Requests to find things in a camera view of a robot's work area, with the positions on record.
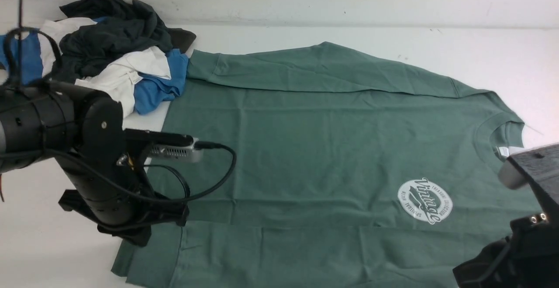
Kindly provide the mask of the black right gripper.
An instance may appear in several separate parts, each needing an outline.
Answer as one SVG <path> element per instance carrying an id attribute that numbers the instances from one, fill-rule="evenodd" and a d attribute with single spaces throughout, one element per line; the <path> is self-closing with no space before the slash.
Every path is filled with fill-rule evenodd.
<path id="1" fill-rule="evenodd" d="M 453 268 L 459 288 L 557 288 L 559 237 L 545 213 L 511 221 L 511 235 Z"/>

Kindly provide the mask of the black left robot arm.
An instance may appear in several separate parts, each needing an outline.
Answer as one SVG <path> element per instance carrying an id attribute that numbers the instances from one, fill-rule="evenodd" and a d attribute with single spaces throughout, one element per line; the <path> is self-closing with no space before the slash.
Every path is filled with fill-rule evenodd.
<path id="1" fill-rule="evenodd" d="M 186 224 L 186 201 L 156 192 L 144 164 L 157 145 L 188 147 L 193 137 L 123 128 L 123 109 L 107 93 L 63 82 L 1 93 L 1 173 L 53 158 L 74 189 L 59 205 L 98 232 L 145 247 L 151 226 Z"/>

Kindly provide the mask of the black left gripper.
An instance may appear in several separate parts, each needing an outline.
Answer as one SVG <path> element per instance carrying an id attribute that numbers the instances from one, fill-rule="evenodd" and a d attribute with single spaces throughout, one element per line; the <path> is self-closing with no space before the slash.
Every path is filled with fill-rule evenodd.
<path id="1" fill-rule="evenodd" d="M 148 244 L 153 225 L 184 226 L 190 213 L 187 203 L 156 192 L 144 169 L 158 144 L 187 147 L 190 137 L 84 122 L 72 151 L 58 156 L 75 187 L 63 193 L 59 205 L 96 223 L 98 232 L 138 247 Z"/>

